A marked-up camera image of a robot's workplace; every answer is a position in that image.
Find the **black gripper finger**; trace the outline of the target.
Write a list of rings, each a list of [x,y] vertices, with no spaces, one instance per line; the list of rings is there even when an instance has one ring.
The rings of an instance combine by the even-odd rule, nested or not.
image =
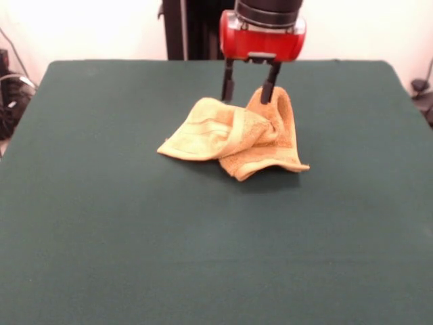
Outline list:
[[[273,90],[281,69],[281,62],[274,62],[271,64],[271,68],[267,79],[262,86],[262,92],[260,96],[260,102],[262,104],[268,104],[273,96]]]
[[[234,60],[225,60],[223,87],[221,93],[221,100],[224,102],[230,102],[233,97],[233,89],[234,89],[233,63]]]

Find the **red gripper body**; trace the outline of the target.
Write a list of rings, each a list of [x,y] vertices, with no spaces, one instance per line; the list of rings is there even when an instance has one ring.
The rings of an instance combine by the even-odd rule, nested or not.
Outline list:
[[[220,48],[232,60],[291,62],[298,58],[306,37],[306,22],[298,18],[286,29],[267,29],[249,24],[225,10],[221,14]]]

